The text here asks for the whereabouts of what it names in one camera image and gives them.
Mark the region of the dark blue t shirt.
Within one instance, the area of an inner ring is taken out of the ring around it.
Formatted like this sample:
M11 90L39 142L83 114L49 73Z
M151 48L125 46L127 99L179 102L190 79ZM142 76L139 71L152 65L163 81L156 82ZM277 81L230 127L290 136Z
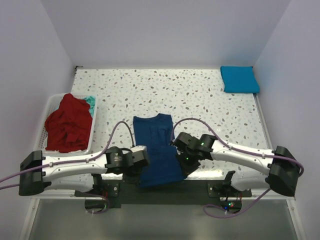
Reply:
M135 143L146 146L149 165L142 171L141 188L183 181L186 177L171 145L173 120L169 114L159 113L150 118L133 117Z

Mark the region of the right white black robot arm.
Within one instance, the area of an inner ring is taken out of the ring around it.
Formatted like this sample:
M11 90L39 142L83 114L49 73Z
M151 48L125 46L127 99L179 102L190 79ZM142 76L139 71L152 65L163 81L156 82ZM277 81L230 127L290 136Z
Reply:
M226 143L210 134L196 138L186 132L179 133L171 145L177 148L176 158L188 175L202 160L223 161L248 168L247 171L232 170L226 174L222 189L230 197L249 189L271 189L277 194L294 197L303 171L302 165L283 146L257 149Z

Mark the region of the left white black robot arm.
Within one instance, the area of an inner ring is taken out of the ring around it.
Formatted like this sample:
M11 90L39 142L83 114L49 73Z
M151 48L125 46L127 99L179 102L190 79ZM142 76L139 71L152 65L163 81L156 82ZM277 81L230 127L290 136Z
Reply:
M75 190L99 196L104 190L103 174L122 175L126 182L137 184L143 168L149 164L145 146L113 146L76 156L44 156L36 150L20 164L18 194L25 197L46 190Z

